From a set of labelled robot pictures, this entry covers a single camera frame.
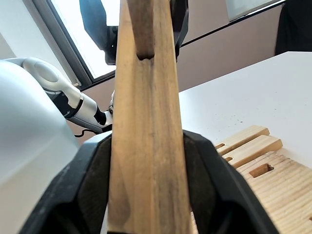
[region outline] hole in wood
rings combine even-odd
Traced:
[[[232,157],[227,157],[225,160],[227,161],[227,162],[229,162],[229,161],[231,161],[233,158]]]
[[[215,149],[217,150],[217,149],[221,148],[222,146],[225,146],[225,144],[224,143],[220,143],[217,146],[215,146]]]
[[[249,172],[249,174],[252,175],[253,178],[256,178],[258,176],[263,175],[266,172],[272,171],[274,167],[269,165],[268,163],[262,164],[261,166],[253,169],[252,171]]]

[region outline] white curved surface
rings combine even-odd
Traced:
[[[36,80],[0,61],[0,233],[22,227],[79,144]]]
[[[282,140],[281,153],[312,168],[312,53],[281,54],[183,91],[179,98],[183,129],[218,143],[262,125]]]

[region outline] wooden block with slots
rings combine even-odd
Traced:
[[[283,234],[312,233],[312,170],[276,152],[280,139],[251,126],[216,146],[243,175]]]

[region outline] black clamp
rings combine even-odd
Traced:
[[[201,135],[184,131],[199,234],[277,234],[245,179]],[[108,201],[111,135],[86,141],[51,182],[20,234],[99,234]]]

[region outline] wooden plank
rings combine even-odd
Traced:
[[[279,150],[282,146],[280,139],[262,135],[225,154],[223,157],[237,168],[269,151]]]
[[[109,229],[189,234],[190,206],[168,0],[154,1],[155,56],[139,60],[121,0],[109,186]]]
[[[274,169],[253,178],[250,172],[264,164]],[[237,170],[244,176],[280,233],[312,233],[311,169],[270,152]]]
[[[136,55],[142,59],[151,59],[154,51],[153,0],[128,0],[132,29],[134,33]]]
[[[229,138],[226,138],[224,141],[216,145],[216,149],[220,155],[224,155],[237,147],[257,138],[261,135],[269,135],[270,132],[267,128],[261,126],[250,126]]]

